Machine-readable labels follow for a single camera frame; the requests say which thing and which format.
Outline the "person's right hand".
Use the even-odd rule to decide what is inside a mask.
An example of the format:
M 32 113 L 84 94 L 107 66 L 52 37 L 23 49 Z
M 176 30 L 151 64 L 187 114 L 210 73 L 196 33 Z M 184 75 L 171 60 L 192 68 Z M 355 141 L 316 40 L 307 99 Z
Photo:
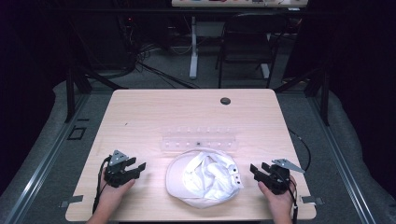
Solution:
M 289 192 L 275 195 L 264 183 L 259 182 L 258 187 L 269 202 L 269 209 L 273 219 L 290 219 L 291 207 L 293 204 L 292 196 Z

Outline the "white cap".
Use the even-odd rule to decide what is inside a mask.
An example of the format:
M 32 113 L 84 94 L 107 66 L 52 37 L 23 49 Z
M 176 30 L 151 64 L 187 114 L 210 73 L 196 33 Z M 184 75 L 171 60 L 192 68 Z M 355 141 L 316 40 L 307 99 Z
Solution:
M 207 147 L 175 157 L 168 165 L 165 186 L 171 196 L 199 209 L 225 203 L 244 187 L 234 159 Z

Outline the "desk with white leg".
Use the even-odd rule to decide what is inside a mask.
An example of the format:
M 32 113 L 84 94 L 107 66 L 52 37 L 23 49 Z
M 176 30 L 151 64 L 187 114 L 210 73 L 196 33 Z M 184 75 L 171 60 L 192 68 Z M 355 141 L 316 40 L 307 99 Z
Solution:
M 307 7 L 309 0 L 171 0 L 172 7 L 183 9 L 269 9 L 286 8 L 287 11 L 298 11 Z M 191 66 L 190 78 L 197 78 L 198 69 L 197 48 L 197 22 L 196 17 L 191 16 Z

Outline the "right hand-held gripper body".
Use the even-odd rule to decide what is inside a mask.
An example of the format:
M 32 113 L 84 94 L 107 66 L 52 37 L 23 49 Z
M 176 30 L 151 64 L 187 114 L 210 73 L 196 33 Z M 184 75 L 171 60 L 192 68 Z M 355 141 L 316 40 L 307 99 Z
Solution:
M 304 174 L 305 169 L 297 166 L 287 159 L 272 160 L 269 174 L 269 190 L 275 195 L 283 194 L 289 189 L 290 170 Z

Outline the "clear plastic rack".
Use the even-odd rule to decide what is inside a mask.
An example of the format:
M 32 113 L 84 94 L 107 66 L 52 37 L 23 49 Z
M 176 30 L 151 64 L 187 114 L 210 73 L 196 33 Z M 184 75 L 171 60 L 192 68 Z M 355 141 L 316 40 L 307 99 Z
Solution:
M 162 151 L 184 152 L 198 147 L 236 151 L 238 149 L 236 132 L 228 127 L 205 126 L 179 126 L 163 129 Z

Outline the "person's left hand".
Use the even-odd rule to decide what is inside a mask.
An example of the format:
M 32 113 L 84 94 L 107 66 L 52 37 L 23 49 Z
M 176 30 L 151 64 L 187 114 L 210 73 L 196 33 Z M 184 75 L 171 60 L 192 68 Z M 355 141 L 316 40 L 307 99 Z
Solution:
M 112 214 L 120 205 L 123 196 L 133 187 L 135 180 L 131 179 L 118 188 L 109 186 L 101 175 L 100 196 L 96 211 L 100 215 Z

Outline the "black metal stand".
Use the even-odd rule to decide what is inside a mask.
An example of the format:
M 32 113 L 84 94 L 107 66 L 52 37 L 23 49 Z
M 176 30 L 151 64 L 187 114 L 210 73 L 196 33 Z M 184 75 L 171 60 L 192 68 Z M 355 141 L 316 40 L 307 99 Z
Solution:
M 108 86 L 113 91 L 125 90 L 122 87 L 105 77 L 102 77 L 98 73 L 94 72 L 83 65 L 72 65 L 66 75 L 66 99 L 67 99 L 67 115 L 65 123 L 69 122 L 76 113 L 75 104 L 75 87 L 83 94 L 89 94 L 92 91 L 92 85 L 88 81 L 88 77 L 96 79 L 100 83 Z
M 275 88 L 276 93 L 281 93 L 296 86 L 299 82 L 309 79 L 307 86 L 304 89 L 306 97 L 315 97 L 318 91 L 320 94 L 319 115 L 326 126 L 329 126 L 328 109 L 330 96 L 330 74 L 325 68 L 315 68 L 301 76 L 294 77 L 291 81 Z

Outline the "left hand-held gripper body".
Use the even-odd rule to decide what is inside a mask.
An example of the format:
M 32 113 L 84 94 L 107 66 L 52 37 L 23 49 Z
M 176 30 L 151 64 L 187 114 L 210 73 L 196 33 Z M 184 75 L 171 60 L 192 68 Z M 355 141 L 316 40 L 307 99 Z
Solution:
M 127 183 L 128 180 L 126 177 L 127 167 L 125 161 L 130 159 L 124 153 L 115 150 L 113 154 L 110 156 L 110 161 L 105 171 L 105 181 L 108 185 L 118 188 L 119 186 Z

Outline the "black chair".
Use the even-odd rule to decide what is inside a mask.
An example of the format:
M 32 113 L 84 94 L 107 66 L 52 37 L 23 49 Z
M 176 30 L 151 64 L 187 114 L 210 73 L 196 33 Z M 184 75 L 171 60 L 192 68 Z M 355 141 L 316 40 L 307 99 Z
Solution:
M 222 86 L 225 63 L 268 64 L 266 88 L 270 86 L 280 38 L 285 34 L 289 19 L 280 14 L 241 13 L 228 19 L 222 28 L 216 69 L 218 87 Z

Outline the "grey metal table bracket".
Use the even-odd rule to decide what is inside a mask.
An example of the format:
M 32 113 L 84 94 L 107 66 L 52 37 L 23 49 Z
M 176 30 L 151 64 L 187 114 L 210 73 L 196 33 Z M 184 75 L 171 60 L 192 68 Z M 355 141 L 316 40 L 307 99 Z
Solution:
M 323 205 L 325 202 L 323 201 L 322 198 L 320 197 L 315 197 L 315 196 L 301 196 L 301 201 L 303 203 L 310 203 L 313 205 Z
M 82 200 L 83 200 L 82 195 L 72 196 L 67 200 L 61 201 L 59 207 L 66 208 L 70 203 L 80 203 Z

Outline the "aluminium floor rail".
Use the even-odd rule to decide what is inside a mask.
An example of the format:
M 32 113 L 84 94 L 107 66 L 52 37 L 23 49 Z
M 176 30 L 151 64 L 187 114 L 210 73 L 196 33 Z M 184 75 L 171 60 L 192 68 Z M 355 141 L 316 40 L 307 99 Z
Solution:
M 0 197 L 0 224 L 75 224 L 65 217 L 61 201 L 74 194 L 95 132 L 92 97 L 78 97 L 67 123 L 57 101 L 30 154 Z
M 328 141 L 328 144 L 330 146 L 330 154 L 332 155 L 332 160 L 336 166 L 339 175 L 343 180 L 346 191 L 355 207 L 355 210 L 361 220 L 361 223 L 377 224 L 373 216 L 373 213 L 370 210 L 368 203 L 366 202 L 362 194 L 359 184 L 357 183 L 354 175 L 351 173 L 351 170 L 344 157 L 344 154 L 341 151 L 341 148 L 339 147 L 339 144 L 332 132 L 332 127 L 326 125 L 325 122 L 322 120 L 322 117 L 319 113 L 319 104 L 317 100 L 315 98 L 308 97 L 307 102 L 310 104 L 310 107 L 314 113 L 314 117 L 318 121 L 318 125 L 320 129 L 322 130 L 322 132 L 325 135 L 325 138 Z

